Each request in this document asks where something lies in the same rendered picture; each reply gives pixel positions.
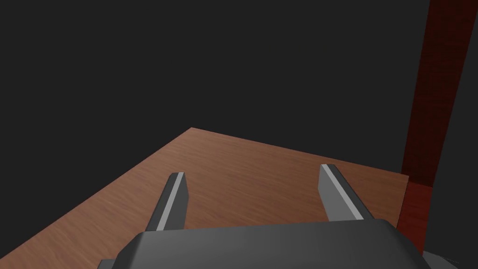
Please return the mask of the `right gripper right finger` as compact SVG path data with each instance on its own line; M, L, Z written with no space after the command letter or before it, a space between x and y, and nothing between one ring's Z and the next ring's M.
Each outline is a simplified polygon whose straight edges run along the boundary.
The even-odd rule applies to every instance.
M373 219L335 165L320 166L317 189L329 221Z

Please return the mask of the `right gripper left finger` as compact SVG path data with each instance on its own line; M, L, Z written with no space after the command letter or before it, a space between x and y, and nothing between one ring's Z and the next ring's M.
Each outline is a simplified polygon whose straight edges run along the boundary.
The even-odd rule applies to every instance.
M166 181L146 231L184 229L189 198L185 174L172 173Z

